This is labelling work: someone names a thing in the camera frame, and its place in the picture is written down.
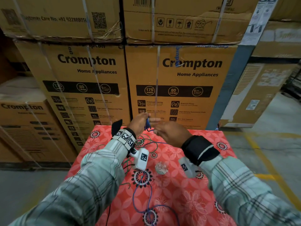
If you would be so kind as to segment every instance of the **person's right hand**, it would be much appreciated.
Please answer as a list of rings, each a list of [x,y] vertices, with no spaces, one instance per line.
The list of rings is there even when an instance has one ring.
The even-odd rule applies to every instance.
[[[192,136],[187,129],[176,122],[160,122],[155,125],[153,132],[169,145],[178,148],[181,148],[183,143]]]

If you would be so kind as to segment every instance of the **plaid shirt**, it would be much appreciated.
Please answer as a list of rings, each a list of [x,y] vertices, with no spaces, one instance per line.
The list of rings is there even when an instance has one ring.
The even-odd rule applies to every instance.
[[[125,147],[118,140],[87,154],[80,171],[10,226],[94,226],[115,198],[125,175]],[[209,188],[238,225],[301,225],[301,213],[272,194],[238,159],[217,156],[202,162]]]

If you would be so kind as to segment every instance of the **red tablecloth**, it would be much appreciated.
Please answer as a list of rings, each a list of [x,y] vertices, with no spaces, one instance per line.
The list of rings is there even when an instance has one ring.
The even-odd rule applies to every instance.
[[[223,132],[205,130],[190,130],[190,132],[193,135],[206,137],[220,151],[223,157],[235,157]],[[67,177],[73,176],[79,171],[81,160],[87,153],[102,149],[111,140],[111,126],[96,125],[91,136],[77,156]],[[144,144],[150,142],[147,139],[164,142],[161,137],[156,136],[153,132],[145,131],[140,138],[146,138]],[[170,206],[177,213],[180,225],[235,225],[233,219],[225,214],[215,201],[213,192],[207,187],[208,179],[204,174],[200,173],[193,179],[186,178],[178,162],[178,159],[184,156],[181,149],[160,143],[158,146],[155,143],[148,144],[146,149],[149,152],[155,149],[156,151],[150,154],[151,157],[148,160],[146,175],[144,176],[146,187],[142,186],[140,188],[139,186],[134,196],[135,206],[139,211],[145,211],[147,208],[151,185],[153,192],[149,208],[152,209],[154,205]],[[160,175],[156,172],[155,165],[158,162],[166,163],[168,172],[165,175]],[[149,221],[147,213],[138,213],[135,211],[132,197],[136,189],[136,184],[141,179],[141,175],[143,175],[142,171],[134,169],[131,169],[127,173],[123,183],[129,184],[119,187],[118,194],[111,204],[108,225],[177,225],[174,213],[167,207],[159,206],[151,210],[152,223]],[[105,225],[107,214],[108,208],[96,225]]]

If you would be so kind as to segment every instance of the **white sensor device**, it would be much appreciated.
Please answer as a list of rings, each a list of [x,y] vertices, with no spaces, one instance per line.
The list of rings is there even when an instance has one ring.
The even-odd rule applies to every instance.
[[[134,149],[130,152],[130,156],[134,157],[134,169],[145,171],[148,163],[149,151],[146,148],[140,148],[139,150]]]
[[[184,170],[187,178],[195,178],[198,175],[199,167],[194,165],[187,157],[179,159],[179,163]]]

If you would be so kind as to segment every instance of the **concrete floor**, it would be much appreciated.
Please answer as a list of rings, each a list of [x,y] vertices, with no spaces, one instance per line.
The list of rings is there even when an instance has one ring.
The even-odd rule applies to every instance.
[[[237,157],[301,210],[301,105],[278,94],[252,129],[223,129]],[[67,171],[0,171],[0,226],[31,209]]]

